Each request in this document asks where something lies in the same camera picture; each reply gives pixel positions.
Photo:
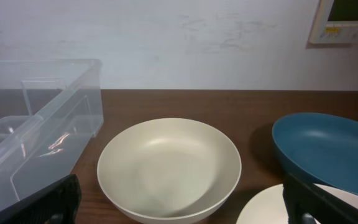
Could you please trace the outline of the blue bowl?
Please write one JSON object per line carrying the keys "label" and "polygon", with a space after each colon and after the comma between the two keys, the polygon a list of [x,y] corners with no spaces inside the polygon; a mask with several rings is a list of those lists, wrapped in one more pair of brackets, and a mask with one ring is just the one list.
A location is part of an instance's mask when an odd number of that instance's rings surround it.
{"label": "blue bowl", "polygon": [[358,195],[358,121],[322,113],[294,113],[274,122],[279,163],[305,182]]}

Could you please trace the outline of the cream bowl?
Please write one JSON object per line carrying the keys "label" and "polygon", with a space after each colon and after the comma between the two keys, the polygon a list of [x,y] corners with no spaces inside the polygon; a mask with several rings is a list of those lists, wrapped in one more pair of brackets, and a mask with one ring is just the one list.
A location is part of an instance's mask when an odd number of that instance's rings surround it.
{"label": "cream bowl", "polygon": [[97,166],[105,196],[140,223],[196,223],[218,210],[241,178],[234,143],[191,119],[131,126],[103,149]]}

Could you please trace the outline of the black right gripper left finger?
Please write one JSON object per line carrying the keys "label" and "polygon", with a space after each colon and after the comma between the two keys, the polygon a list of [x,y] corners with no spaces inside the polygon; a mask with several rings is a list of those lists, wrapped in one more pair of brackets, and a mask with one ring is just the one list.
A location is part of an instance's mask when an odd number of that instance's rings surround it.
{"label": "black right gripper left finger", "polygon": [[0,224],[74,224],[81,197],[79,180],[70,174],[0,211]]}

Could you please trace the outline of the cream plate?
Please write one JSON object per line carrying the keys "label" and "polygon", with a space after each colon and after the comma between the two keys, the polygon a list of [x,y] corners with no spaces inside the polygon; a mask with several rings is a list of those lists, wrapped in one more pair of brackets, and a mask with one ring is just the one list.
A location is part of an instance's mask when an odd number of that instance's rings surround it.
{"label": "cream plate", "polygon": [[[358,209],[358,195],[327,185],[317,184],[335,197]],[[283,184],[269,187],[251,200],[242,209],[237,224],[288,224],[288,214],[282,196]]]}

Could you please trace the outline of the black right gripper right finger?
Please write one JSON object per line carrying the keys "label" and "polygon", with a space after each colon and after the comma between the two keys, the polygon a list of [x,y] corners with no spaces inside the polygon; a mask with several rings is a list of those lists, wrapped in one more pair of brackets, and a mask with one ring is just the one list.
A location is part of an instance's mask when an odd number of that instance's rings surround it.
{"label": "black right gripper right finger", "polygon": [[358,195],[327,185],[303,182],[287,174],[283,199],[289,224],[358,224]]}

